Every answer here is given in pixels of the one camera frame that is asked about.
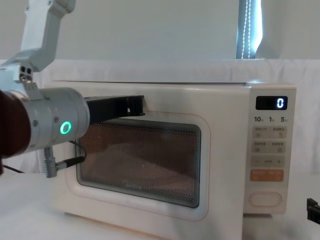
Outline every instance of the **microwave button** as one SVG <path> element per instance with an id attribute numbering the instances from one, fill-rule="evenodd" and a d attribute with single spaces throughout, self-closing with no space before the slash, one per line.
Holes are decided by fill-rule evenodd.
<path id="1" fill-rule="evenodd" d="M 252 130 L 252 136 L 256 139 L 267 139 L 269 136 L 268 127 L 254 126 Z"/>
<path id="2" fill-rule="evenodd" d="M 270 141 L 269 152 L 273 154 L 284 154 L 286 152 L 286 142 L 285 141 Z"/>
<path id="3" fill-rule="evenodd" d="M 254 141 L 252 143 L 253 153 L 267 153 L 268 152 L 268 142 L 266 141 Z"/>
<path id="4" fill-rule="evenodd" d="M 252 169 L 250 181 L 252 182 L 282 182 L 284 171 L 282 169 Z"/>
<path id="5" fill-rule="evenodd" d="M 285 126 L 269 127 L 268 136 L 271 139 L 285 139 L 287 137 L 287 127 Z"/>
<path id="6" fill-rule="evenodd" d="M 254 126 L 252 137 L 255 139 L 285 139 L 287 137 L 287 127 Z"/>
<path id="7" fill-rule="evenodd" d="M 276 207 L 282 201 L 277 192 L 254 192 L 249 197 L 249 203 L 253 207 Z"/>
<path id="8" fill-rule="evenodd" d="M 255 168 L 283 168 L 285 166 L 284 155 L 257 154 L 251 156 L 251 167 Z"/>

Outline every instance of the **table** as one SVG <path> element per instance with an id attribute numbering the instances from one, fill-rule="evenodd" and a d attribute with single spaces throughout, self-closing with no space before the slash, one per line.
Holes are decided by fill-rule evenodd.
<path id="1" fill-rule="evenodd" d="M 320 225 L 307 220 L 306 200 L 320 202 L 320 175 L 291 175 L 283 215 L 245 217 L 244 240 L 318 240 Z M 6 240 L 151 240 L 151 236 L 57 212 L 53 181 L 43 174 L 6 171 L 0 177 L 0 236 Z"/>

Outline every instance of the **white microwave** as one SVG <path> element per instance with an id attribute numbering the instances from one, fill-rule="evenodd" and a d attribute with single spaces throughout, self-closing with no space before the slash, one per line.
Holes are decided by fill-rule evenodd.
<path id="1" fill-rule="evenodd" d="M 56 81 L 85 97 L 144 96 L 144 116 L 89 126 L 58 172 L 63 212 L 165 239 L 236 240 L 243 213 L 286 210 L 296 88 L 285 83 Z M 70 143 L 56 161 L 75 157 Z"/>

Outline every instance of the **white wall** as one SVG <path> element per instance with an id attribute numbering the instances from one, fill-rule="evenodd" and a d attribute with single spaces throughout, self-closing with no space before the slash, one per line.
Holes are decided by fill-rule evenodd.
<path id="1" fill-rule="evenodd" d="M 320 59 L 320 0 L 262 0 L 257 58 Z"/>
<path id="2" fill-rule="evenodd" d="M 0 59 L 7 59 L 20 49 L 28 1 L 1 2 Z M 57 58 L 234 59 L 238 6 L 238 0 L 77 0 L 62 20 Z"/>

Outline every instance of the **microwave window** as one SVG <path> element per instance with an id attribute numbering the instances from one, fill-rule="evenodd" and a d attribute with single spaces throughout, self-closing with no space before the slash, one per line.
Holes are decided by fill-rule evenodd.
<path id="1" fill-rule="evenodd" d="M 83 186 L 196 208 L 201 130 L 184 123 L 114 119 L 89 126 L 79 143 Z"/>

